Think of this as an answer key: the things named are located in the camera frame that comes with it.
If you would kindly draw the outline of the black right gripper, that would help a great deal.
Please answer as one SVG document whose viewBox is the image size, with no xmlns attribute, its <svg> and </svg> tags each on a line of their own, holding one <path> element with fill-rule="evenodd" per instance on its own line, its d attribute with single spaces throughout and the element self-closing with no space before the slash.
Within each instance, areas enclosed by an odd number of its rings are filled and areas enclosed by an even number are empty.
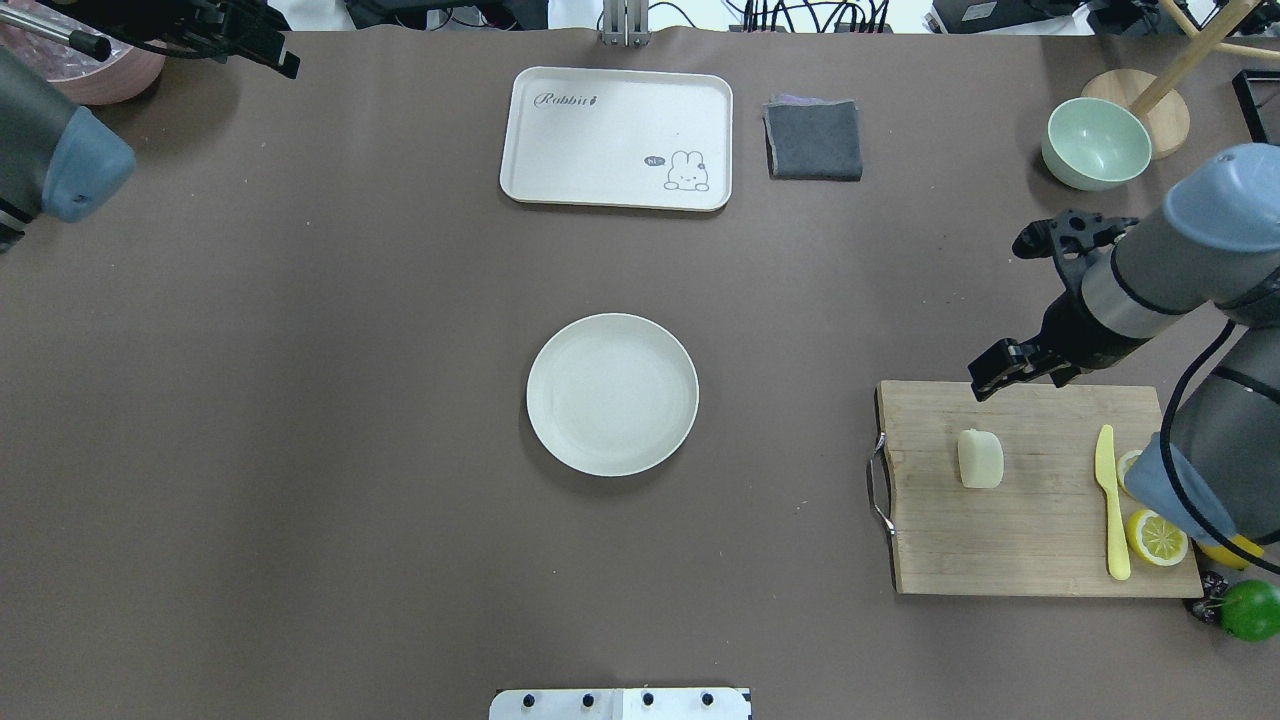
<svg viewBox="0 0 1280 720">
<path fill-rule="evenodd" d="M 1061 388 L 1079 375 L 1120 363 L 1147 342 L 1105 324 L 1098 313 L 1088 309 L 1084 293 L 1087 272 L 1111 272 L 1105 249 L 1138 223 L 1134 217 L 1068 209 L 1020 231 L 1012 254 L 1025 260 L 1052 259 L 1064 292 L 1046 309 L 1038 334 L 1023 342 L 998 340 L 969 363 L 977 401 L 1042 375 Z"/>
</svg>

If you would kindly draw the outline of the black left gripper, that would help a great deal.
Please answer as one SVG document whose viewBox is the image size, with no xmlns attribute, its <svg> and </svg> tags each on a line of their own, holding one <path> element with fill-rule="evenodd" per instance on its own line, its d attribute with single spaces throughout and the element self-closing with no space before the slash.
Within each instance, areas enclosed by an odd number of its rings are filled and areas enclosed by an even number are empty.
<svg viewBox="0 0 1280 720">
<path fill-rule="evenodd" d="M 285 46 L 291 26 L 266 1 L 61 1 L 60 13 L 161 56 L 242 56 L 289 79 L 300 70 L 300 58 Z"/>
</svg>

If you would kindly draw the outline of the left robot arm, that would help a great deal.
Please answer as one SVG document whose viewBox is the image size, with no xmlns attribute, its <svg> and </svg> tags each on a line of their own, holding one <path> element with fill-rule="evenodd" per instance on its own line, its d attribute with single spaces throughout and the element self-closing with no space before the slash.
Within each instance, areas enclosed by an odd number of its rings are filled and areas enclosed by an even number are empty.
<svg viewBox="0 0 1280 720">
<path fill-rule="evenodd" d="M 96 61 L 118 41 L 155 56 L 224 61 L 242 56 L 293 79 L 300 59 L 291 24 L 266 1 L 50 1 L 79 23 L 46 19 L 3 3 L 3 24 Z M 9 50 L 1 61 L 1 251 L 40 215 L 76 223 L 131 177 L 134 151 Z"/>
</svg>

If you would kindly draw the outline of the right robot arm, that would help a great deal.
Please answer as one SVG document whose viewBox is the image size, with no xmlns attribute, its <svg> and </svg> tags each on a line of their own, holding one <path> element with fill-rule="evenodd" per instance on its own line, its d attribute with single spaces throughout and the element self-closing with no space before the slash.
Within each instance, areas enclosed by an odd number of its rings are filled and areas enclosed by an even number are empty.
<svg viewBox="0 0 1280 720">
<path fill-rule="evenodd" d="M 975 398 L 1043 375 L 1066 386 L 1213 306 L 1236 341 L 1196 389 L 1178 382 L 1125 487 L 1203 544 L 1275 544 L 1277 147 L 1219 152 L 1140 220 L 1066 210 L 1032 222 L 1012 252 L 1050 258 L 1064 291 L 1036 336 L 998 340 L 969 364 Z"/>
</svg>

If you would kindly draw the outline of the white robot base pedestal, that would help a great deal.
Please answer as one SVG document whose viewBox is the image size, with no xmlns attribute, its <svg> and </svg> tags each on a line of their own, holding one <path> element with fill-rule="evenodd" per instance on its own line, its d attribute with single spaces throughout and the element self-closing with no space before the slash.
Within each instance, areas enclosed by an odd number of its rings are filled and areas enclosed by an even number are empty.
<svg viewBox="0 0 1280 720">
<path fill-rule="evenodd" d="M 500 691 L 489 719 L 753 719 L 751 692 L 733 687 Z"/>
</svg>

